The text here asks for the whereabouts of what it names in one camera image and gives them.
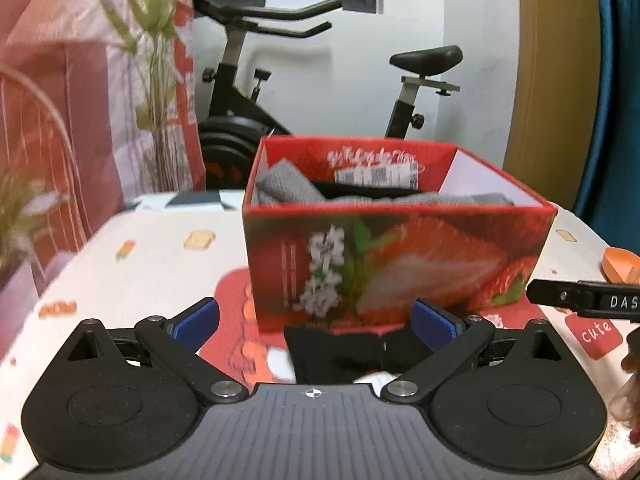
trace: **gray towel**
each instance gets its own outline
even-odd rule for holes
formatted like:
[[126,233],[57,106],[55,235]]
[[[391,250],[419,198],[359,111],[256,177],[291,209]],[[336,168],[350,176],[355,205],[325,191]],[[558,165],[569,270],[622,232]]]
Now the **gray towel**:
[[437,192],[418,193],[402,198],[380,198],[374,200],[365,196],[341,196],[327,200],[311,184],[302,172],[283,158],[272,166],[256,183],[258,203],[297,203],[297,204],[443,204],[443,205],[513,205],[502,193],[485,193],[471,196],[455,196]]

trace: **exercise bike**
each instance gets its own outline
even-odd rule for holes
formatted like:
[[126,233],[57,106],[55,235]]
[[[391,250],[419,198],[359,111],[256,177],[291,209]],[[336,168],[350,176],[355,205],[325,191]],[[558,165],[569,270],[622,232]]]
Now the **exercise bike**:
[[[332,28],[322,22],[307,30],[265,27],[247,18],[293,22],[307,20],[342,7],[341,0],[325,0],[303,9],[269,9],[265,7],[221,6],[206,0],[193,0],[194,8],[225,27],[226,45],[217,69],[207,68],[202,74],[206,83],[213,82],[209,117],[198,125],[202,156],[207,170],[207,189],[244,189],[249,177],[260,138],[270,135],[291,135],[258,103],[260,85],[271,73],[256,69],[257,83],[251,96],[245,96],[234,85],[238,61],[248,32],[282,38],[312,38]],[[460,87],[427,79],[446,72],[462,61],[457,46],[444,46],[395,54],[392,65],[418,77],[402,77],[402,91],[391,115],[387,137],[404,139],[409,126],[420,129],[424,117],[414,114],[414,103],[421,86],[436,88],[438,94],[449,96]]]

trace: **strawberry box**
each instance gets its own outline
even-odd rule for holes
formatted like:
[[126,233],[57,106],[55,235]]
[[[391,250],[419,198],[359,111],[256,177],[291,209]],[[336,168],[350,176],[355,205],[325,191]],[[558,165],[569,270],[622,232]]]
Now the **strawberry box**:
[[[284,159],[314,183],[404,187],[452,203],[265,203],[265,177]],[[508,203],[458,203],[485,194]],[[263,138],[242,204],[258,325],[402,323],[416,298],[459,315],[514,304],[556,213],[524,184],[452,144]]]

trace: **black knob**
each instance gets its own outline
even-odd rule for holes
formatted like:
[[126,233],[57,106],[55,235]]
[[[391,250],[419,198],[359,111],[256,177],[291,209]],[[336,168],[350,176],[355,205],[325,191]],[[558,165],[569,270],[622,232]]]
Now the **black knob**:
[[216,69],[210,66],[207,66],[202,72],[202,82],[203,83],[211,83],[216,78]]
[[419,130],[421,127],[423,127],[424,126],[424,115],[415,114],[411,118],[411,126],[413,126],[416,130]]
[[260,81],[268,81],[271,77],[271,72],[268,70],[263,70],[261,68],[256,68],[254,72],[254,77],[259,79]]

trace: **metal screw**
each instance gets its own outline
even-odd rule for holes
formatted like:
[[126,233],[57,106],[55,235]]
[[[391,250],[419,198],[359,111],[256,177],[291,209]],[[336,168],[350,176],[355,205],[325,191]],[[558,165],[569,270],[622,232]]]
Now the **metal screw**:
[[393,381],[386,390],[396,397],[411,397],[418,393],[418,385],[411,381]]
[[242,385],[235,381],[218,381],[211,387],[211,393],[218,397],[235,397],[242,393]]

